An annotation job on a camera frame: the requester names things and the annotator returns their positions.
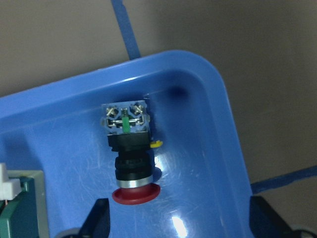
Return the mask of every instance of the blue tray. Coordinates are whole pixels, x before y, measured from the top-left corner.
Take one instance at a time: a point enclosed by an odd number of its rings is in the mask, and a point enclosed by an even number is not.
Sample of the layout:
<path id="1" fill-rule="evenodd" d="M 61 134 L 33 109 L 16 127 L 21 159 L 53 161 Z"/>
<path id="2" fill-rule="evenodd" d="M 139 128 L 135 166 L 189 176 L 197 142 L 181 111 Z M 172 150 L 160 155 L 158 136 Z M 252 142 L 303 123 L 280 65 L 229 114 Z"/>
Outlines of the blue tray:
<path id="1" fill-rule="evenodd" d="M 114 202 L 101 104 L 146 99 L 160 195 Z M 250 184 L 224 84 L 202 57 L 170 51 L 0 98 L 0 158 L 43 170 L 51 237 L 110 198 L 112 238 L 250 238 Z"/>

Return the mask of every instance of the green plastic part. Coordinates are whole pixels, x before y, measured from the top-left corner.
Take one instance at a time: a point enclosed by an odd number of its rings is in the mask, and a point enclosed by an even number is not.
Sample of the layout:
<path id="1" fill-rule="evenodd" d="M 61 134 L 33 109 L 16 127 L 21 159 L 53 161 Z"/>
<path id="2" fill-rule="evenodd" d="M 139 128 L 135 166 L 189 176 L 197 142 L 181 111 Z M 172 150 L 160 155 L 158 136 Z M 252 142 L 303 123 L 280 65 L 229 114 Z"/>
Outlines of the green plastic part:
<path id="1" fill-rule="evenodd" d="M 129 117 L 122 117 L 122 130 L 123 133 L 130 133 Z"/>
<path id="2" fill-rule="evenodd" d="M 39 237 L 34 179 L 21 177 L 20 181 L 22 192 L 0 214 L 0 238 Z"/>

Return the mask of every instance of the white plastic part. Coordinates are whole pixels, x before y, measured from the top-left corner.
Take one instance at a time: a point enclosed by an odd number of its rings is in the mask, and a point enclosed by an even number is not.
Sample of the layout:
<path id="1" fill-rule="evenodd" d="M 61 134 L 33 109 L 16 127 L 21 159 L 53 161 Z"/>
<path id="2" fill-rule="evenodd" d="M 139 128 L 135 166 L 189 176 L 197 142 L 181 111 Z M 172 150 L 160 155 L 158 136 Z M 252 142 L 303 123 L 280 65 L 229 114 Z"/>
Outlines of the white plastic part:
<path id="1" fill-rule="evenodd" d="M 9 179 L 5 163 L 0 163 L 0 200 L 13 200 L 20 192 L 20 180 Z"/>

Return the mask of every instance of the blue tape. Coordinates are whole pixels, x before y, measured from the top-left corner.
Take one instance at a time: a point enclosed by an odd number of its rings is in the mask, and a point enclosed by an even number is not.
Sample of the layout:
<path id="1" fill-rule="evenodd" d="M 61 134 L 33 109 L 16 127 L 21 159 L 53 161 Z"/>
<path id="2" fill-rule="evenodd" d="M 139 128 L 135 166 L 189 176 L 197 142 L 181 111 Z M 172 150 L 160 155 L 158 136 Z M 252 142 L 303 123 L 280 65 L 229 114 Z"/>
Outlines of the blue tape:
<path id="1" fill-rule="evenodd" d="M 283 187 L 289 185 L 292 182 L 300 181 L 314 176 L 317 176 L 317 166 L 313 166 L 303 170 L 298 170 L 286 175 L 269 178 L 264 181 L 255 182 L 251 184 L 251 189 L 253 194 L 257 194 L 259 192 L 263 192 L 278 187 Z"/>
<path id="2" fill-rule="evenodd" d="M 123 5 L 123 0 L 111 0 L 111 3 L 130 60 L 140 58 L 139 47 L 133 33 L 127 10 Z"/>

